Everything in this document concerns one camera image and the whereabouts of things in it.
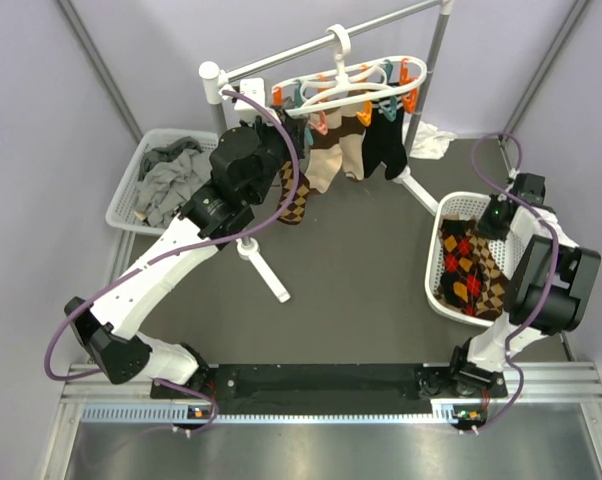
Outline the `yellow orange peg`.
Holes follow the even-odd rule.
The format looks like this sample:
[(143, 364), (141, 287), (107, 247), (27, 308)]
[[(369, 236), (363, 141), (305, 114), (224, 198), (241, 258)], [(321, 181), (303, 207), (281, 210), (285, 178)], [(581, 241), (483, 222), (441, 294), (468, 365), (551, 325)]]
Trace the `yellow orange peg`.
[(362, 104), (362, 107), (356, 112), (356, 117), (364, 127), (368, 127), (371, 125), (372, 122), (372, 113), (372, 102), (366, 101)]

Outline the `white oval peg hanger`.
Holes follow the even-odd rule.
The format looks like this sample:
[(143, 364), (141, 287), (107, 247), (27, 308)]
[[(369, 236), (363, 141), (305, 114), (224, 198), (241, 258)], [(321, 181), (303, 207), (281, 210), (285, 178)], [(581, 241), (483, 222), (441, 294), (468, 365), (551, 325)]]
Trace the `white oval peg hanger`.
[(274, 85), (283, 90), (283, 104), (284, 96), (291, 95), (292, 116), (404, 97), (427, 79), (426, 63), (414, 56), (395, 55), (348, 65), (346, 59), (352, 44), (345, 27), (335, 24), (327, 33), (331, 36), (334, 69), (289, 78)]

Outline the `brown argyle sock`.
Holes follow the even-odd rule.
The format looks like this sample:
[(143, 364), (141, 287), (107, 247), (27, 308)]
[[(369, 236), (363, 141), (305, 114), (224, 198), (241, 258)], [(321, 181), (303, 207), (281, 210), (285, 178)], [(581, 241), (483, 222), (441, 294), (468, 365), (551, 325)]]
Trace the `brown argyle sock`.
[(283, 164), (279, 171), (279, 180), (281, 187), (281, 195), (278, 202), (278, 207), (290, 199), (290, 203), (286, 209), (279, 215), (277, 220), (285, 225), (299, 225), (306, 213), (307, 203), (310, 195), (310, 183), (305, 174), (300, 171), (297, 188), (294, 186), (294, 171), (290, 161)]
[(504, 295), (509, 279), (498, 266), (486, 239), (471, 235), (470, 244), (473, 248), (473, 258), (478, 261), (482, 274), (481, 292), (475, 303), (474, 316), (495, 321), (503, 313)]

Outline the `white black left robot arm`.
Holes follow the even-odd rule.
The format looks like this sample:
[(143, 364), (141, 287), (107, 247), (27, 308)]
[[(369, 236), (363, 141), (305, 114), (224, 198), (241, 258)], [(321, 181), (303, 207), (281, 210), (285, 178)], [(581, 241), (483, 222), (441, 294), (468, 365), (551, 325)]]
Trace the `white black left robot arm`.
[(243, 235), (275, 175), (302, 153), (300, 121), (281, 107), (272, 120), (226, 131), (210, 154), (210, 179), (178, 208), (151, 248), (99, 298), (67, 303), (75, 337), (111, 383), (160, 378), (190, 397), (207, 387), (208, 366), (198, 352), (140, 329), (192, 270)]

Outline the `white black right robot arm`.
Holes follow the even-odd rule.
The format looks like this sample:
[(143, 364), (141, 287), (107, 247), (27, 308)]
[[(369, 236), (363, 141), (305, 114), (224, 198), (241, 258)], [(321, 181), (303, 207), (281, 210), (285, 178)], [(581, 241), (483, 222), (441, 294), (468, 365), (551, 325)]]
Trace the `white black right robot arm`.
[(445, 304), (492, 323), (453, 351), (447, 380), (459, 395), (487, 393), (508, 360), (583, 319), (601, 255), (565, 235), (545, 193), (544, 177), (517, 173), (479, 218), (440, 223)]

